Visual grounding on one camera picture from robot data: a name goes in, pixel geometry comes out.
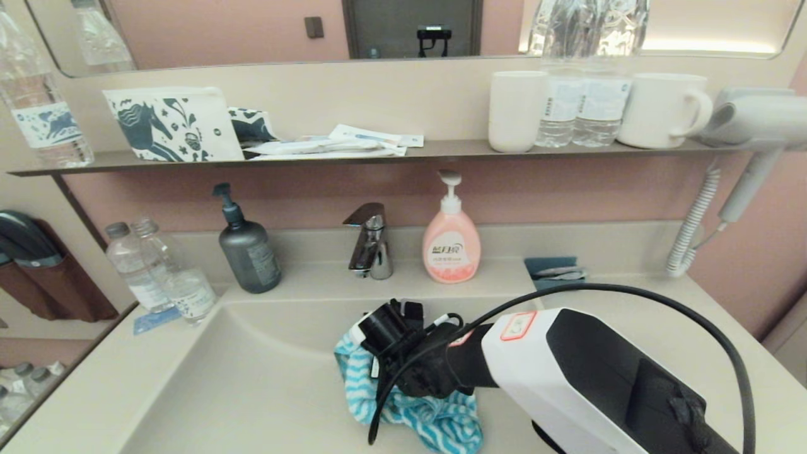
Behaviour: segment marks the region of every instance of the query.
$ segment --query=bottle cap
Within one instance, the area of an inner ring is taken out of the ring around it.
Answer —
[[[132,232],[125,222],[115,222],[114,224],[108,225],[104,230],[107,231],[109,238],[113,240],[123,238]]]
[[[150,217],[141,217],[139,220],[132,222],[132,232],[141,238],[157,233],[159,230],[160,226]]]
[[[462,183],[462,175],[453,170],[439,170],[440,179],[449,187],[449,193],[441,201],[441,210],[445,214],[459,214],[462,212],[462,201],[454,194],[454,188]]]
[[[17,376],[26,376],[34,370],[34,365],[31,363],[20,363],[14,368],[14,373]]]
[[[49,376],[50,371],[47,368],[36,368],[34,372],[31,372],[31,380],[34,380],[36,383],[42,383],[47,380]]]
[[[244,222],[244,213],[241,212],[241,207],[232,201],[231,192],[230,183],[217,184],[213,188],[213,195],[224,199],[224,206],[221,208],[221,212],[224,213],[224,219],[230,224]]]

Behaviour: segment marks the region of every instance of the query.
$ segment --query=pink soap bottle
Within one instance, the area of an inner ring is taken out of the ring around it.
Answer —
[[[454,194],[462,176],[452,170],[440,170],[439,174],[449,193],[423,236],[423,263],[432,279],[457,284],[476,274],[482,244],[474,222],[462,211],[462,201]]]

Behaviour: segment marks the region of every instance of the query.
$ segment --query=black cable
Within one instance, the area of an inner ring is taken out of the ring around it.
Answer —
[[[560,292],[572,292],[576,290],[596,290],[601,292],[627,293],[629,295],[640,296],[648,300],[653,300],[689,317],[695,323],[700,325],[704,330],[706,330],[709,334],[711,334],[712,337],[715,338],[715,340],[717,340],[717,342],[721,345],[721,347],[723,347],[725,353],[729,356],[731,364],[732,366],[734,366],[734,373],[737,375],[737,383],[740,389],[740,400],[742,402],[742,425],[743,425],[742,453],[755,454],[756,421],[754,413],[754,398],[751,392],[751,381],[748,378],[748,371],[746,370],[745,363],[743,363],[742,357],[740,356],[740,353],[737,351],[737,348],[734,346],[734,344],[731,343],[731,341],[725,336],[725,334],[722,333],[722,331],[720,331],[719,328],[717,328],[712,322],[706,319],[706,317],[700,315],[698,312],[690,309],[689,307],[682,305],[678,301],[675,301],[671,298],[667,298],[666,296],[663,295],[659,295],[658,293],[651,292],[649,290],[644,290],[642,288],[635,288],[627,285],[614,285],[614,284],[568,284],[555,288],[547,288],[545,290],[539,290],[537,292],[530,293],[529,295],[519,296],[518,298],[510,300],[504,303],[503,305],[493,309],[492,311],[484,314],[482,317],[477,318],[472,323],[465,325],[464,328],[457,331],[457,333],[454,335],[453,338],[449,338],[447,341],[442,343],[436,343],[431,347],[426,348],[423,351],[419,352],[418,354],[414,355],[406,363],[404,363],[400,369],[398,369],[398,371],[395,373],[395,375],[392,376],[390,381],[387,382],[387,385],[380,390],[379,394],[377,394],[378,398],[376,399],[376,402],[378,402],[378,406],[375,409],[375,413],[373,414],[373,420],[370,423],[370,433],[367,436],[368,443],[369,444],[375,443],[375,439],[378,436],[378,426],[381,423],[381,413],[383,412],[383,407],[384,404],[387,402],[387,398],[389,397],[390,393],[395,387],[395,383],[404,374],[404,372],[406,372],[407,369],[409,369],[418,359],[425,356],[429,352],[434,351],[437,348],[448,347],[448,344],[450,344],[454,340],[461,338],[462,336],[470,333],[472,330],[475,330],[476,328],[479,328],[480,325],[482,325],[490,318],[499,315],[500,313],[512,308],[513,306],[534,300],[535,298],[540,298],[542,296],[548,296]]]

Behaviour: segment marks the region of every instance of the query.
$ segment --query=hand soap bottle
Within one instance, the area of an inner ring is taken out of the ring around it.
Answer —
[[[439,174],[449,193],[423,237],[423,263],[432,279],[457,284],[476,274],[482,245],[474,222],[462,211],[462,201],[454,194],[462,176],[452,170],[440,170]]]
[[[266,229],[244,219],[241,208],[230,196],[230,183],[216,185],[213,195],[224,198],[222,212],[229,225],[219,235],[219,244],[238,284],[250,293],[275,288],[280,283],[280,266],[269,246]]]

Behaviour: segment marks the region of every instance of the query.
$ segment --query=white mug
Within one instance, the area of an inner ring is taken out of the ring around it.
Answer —
[[[706,82],[691,74],[636,74],[617,139],[639,148],[680,147],[712,116]]]
[[[487,138],[501,153],[526,153],[535,146],[546,104],[548,73],[504,71],[493,74]]]

